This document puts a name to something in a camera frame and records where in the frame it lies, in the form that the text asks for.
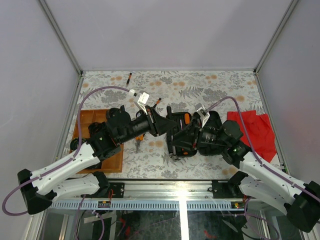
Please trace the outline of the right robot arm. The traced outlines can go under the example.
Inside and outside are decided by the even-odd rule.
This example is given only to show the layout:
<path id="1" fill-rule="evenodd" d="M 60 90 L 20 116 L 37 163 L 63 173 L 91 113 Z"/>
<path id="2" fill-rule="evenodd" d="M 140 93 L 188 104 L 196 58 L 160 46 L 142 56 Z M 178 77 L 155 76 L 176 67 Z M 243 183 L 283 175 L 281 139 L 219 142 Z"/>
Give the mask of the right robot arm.
<path id="1" fill-rule="evenodd" d="M 242 142 L 243 132 L 236 121 L 227 120 L 220 128 L 202 126 L 193 119 L 172 136 L 172 145 L 185 150 L 213 147 L 239 170 L 228 184 L 233 197 L 256 198 L 282 212 L 299 230 L 309 233 L 320 220 L 320 185 L 305 183 L 267 162 Z"/>

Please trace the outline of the black orange handle screwdriver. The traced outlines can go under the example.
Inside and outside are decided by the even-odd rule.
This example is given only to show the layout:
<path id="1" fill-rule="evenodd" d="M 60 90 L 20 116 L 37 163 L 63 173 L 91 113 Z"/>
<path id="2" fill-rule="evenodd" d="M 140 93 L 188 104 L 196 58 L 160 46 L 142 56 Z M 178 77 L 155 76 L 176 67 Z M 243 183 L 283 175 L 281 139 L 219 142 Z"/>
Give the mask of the black orange handle screwdriver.
<path id="1" fill-rule="evenodd" d="M 181 123 L 183 126 L 187 126 L 191 122 L 191 115 L 187 112 L 183 112 L 179 119 L 181 120 Z"/>

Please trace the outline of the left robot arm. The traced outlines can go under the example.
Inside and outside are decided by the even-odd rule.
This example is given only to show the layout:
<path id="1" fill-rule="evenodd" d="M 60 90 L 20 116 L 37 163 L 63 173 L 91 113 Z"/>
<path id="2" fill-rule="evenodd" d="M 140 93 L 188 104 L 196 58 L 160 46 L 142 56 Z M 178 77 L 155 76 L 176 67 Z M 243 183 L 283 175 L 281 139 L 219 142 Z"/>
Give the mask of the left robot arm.
<path id="1" fill-rule="evenodd" d="M 110 186 L 103 172 L 94 172 L 81 179 L 71 177 L 116 155 L 125 142 L 145 133 L 158 137 L 176 125 L 175 121 L 159 115 L 150 106 L 146 106 L 135 119 L 131 119 L 124 106 L 109 109 L 100 130 L 80 143 L 75 151 L 39 170 L 23 169 L 17 174 L 27 213 L 40 213 L 63 198 L 79 195 L 105 197 Z"/>

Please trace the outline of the claw hammer black handle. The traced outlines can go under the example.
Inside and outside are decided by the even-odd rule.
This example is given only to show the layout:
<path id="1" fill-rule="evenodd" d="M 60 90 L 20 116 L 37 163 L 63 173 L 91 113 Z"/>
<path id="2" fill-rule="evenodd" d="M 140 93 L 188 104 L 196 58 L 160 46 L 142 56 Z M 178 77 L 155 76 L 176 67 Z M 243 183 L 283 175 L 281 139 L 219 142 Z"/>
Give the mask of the claw hammer black handle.
<path id="1" fill-rule="evenodd" d="M 173 115 L 172 115 L 172 108 L 170 106 L 166 107 L 166 111 L 167 111 L 167 118 L 169 120 L 173 120 Z M 173 129 L 171 129 L 169 131 L 169 137 L 168 137 L 168 142 L 167 142 L 167 146 L 168 146 L 168 151 L 169 151 L 169 155 L 170 158 L 174 161 L 177 162 L 179 161 L 179 157 L 177 156 L 177 151 L 176 151 L 176 147 L 173 146 L 173 139 L 174 139 L 174 131 Z"/>

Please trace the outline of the black plastic tool case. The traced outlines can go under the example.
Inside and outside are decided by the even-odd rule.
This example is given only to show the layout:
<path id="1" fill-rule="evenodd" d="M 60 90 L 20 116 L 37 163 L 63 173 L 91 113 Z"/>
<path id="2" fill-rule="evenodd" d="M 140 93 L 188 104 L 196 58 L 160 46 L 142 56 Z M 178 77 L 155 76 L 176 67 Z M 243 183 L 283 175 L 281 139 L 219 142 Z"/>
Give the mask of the black plastic tool case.
<path id="1" fill-rule="evenodd" d="M 172 112 L 170 106 L 166 107 L 166 111 L 166 118 L 176 122 L 176 126 L 166 133 L 167 149 L 172 160 L 193 157 L 197 153 L 215 156 L 223 152 L 226 144 L 218 139 L 218 131 L 223 124 L 216 111 L 209 112 L 205 126 L 202 126 L 200 117 L 189 112 Z"/>

